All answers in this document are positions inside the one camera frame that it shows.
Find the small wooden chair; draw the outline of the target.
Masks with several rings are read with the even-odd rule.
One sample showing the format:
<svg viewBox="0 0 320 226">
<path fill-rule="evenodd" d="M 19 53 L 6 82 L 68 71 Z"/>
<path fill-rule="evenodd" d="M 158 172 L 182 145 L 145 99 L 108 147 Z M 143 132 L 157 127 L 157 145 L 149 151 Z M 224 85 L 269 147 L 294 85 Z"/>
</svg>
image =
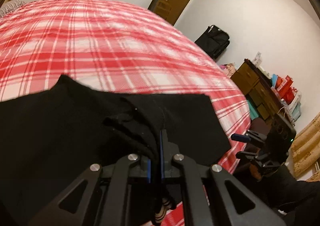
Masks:
<svg viewBox="0 0 320 226">
<path fill-rule="evenodd" d="M 159 17 L 162 17 L 163 19 L 167 19 L 168 15 L 170 14 L 170 11 L 171 5 L 168 2 L 164 0 L 158 0 L 153 10 L 153 13 L 155 13 Z"/>
</svg>

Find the red gift bags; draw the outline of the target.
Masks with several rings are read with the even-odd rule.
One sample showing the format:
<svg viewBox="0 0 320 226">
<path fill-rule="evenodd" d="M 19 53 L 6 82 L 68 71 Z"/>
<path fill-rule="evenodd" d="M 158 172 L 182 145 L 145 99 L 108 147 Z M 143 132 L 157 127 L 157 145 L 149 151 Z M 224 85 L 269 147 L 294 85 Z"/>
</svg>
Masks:
<svg viewBox="0 0 320 226">
<path fill-rule="evenodd" d="M 288 105 L 292 104 L 299 97 L 299 90 L 293 86 L 293 79 L 290 76 L 282 78 L 276 74 L 272 75 L 272 91 L 279 100 L 284 100 Z"/>
</svg>

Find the left beige curtain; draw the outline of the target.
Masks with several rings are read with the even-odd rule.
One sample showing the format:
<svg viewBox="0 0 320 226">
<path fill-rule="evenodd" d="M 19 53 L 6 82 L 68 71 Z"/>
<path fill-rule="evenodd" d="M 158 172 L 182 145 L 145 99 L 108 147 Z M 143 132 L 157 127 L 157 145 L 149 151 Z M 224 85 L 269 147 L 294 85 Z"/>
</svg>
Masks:
<svg viewBox="0 0 320 226">
<path fill-rule="evenodd" d="M 319 113 L 297 134 L 291 152 L 293 174 L 298 178 L 319 159 Z"/>
</svg>

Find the black pants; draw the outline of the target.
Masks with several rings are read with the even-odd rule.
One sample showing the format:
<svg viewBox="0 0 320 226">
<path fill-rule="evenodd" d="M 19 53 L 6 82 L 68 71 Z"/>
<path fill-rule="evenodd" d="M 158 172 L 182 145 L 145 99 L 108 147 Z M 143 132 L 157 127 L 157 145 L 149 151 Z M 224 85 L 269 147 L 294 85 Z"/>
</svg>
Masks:
<svg viewBox="0 0 320 226">
<path fill-rule="evenodd" d="M 203 94 L 97 91 L 61 75 L 50 89 L 1 103 L 1 225 L 25 225 L 90 165 L 148 157 L 151 179 L 135 193 L 136 222 L 169 199 L 161 180 L 161 130 L 211 165 L 231 148 Z"/>
</svg>

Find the striped grey pillow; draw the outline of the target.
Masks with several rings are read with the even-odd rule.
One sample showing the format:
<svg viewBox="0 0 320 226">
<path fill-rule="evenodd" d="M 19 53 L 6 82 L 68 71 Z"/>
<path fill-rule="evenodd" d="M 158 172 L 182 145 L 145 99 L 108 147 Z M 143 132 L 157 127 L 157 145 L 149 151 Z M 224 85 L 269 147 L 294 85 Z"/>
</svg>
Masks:
<svg viewBox="0 0 320 226">
<path fill-rule="evenodd" d="M 0 17 L 3 18 L 4 16 L 14 12 L 18 8 L 22 7 L 25 4 L 24 1 L 21 0 L 11 0 L 1 6 L 0 9 Z"/>
</svg>

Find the pile of pink clothes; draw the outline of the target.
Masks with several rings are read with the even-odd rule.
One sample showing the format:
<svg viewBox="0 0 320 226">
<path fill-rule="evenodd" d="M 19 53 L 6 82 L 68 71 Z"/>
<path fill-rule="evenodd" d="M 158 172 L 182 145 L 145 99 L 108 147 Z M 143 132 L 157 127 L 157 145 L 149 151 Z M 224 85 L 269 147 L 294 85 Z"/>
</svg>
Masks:
<svg viewBox="0 0 320 226">
<path fill-rule="evenodd" d="M 231 78 L 232 75 L 236 72 L 234 63 L 221 64 L 220 68 L 228 78 Z"/>
</svg>

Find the brown wooden dresser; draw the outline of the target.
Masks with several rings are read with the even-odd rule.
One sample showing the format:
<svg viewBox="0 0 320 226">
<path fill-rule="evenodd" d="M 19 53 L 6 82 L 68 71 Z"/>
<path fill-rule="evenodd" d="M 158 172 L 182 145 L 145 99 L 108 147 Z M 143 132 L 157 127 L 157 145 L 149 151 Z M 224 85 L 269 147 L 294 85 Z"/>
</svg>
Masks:
<svg viewBox="0 0 320 226">
<path fill-rule="evenodd" d="M 248 59 L 231 76 L 245 98 L 266 123 L 276 114 L 287 117 L 280 100 L 271 89 L 271 81 Z"/>
</svg>

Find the black folded stroller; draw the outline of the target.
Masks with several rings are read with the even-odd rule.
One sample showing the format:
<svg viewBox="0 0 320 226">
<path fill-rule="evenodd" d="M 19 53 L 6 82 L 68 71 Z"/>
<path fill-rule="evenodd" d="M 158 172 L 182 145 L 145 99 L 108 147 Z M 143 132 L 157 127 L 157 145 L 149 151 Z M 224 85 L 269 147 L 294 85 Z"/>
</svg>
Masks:
<svg viewBox="0 0 320 226">
<path fill-rule="evenodd" d="M 215 25 L 208 26 L 207 30 L 195 41 L 213 60 L 225 51 L 230 44 L 229 35 Z"/>
</svg>

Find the red plaid bed sheet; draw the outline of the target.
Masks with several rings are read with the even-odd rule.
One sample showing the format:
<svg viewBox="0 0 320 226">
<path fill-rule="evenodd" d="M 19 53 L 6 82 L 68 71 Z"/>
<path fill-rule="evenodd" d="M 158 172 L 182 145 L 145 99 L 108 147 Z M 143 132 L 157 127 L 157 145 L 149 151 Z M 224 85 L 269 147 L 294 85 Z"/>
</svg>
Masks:
<svg viewBox="0 0 320 226">
<path fill-rule="evenodd" d="M 151 11 L 104 0 L 39 0 L 1 19 L 1 103 L 50 90 L 61 75 L 120 94 L 203 94 L 231 148 L 229 173 L 250 125 L 247 101 L 194 42 Z"/>
</svg>

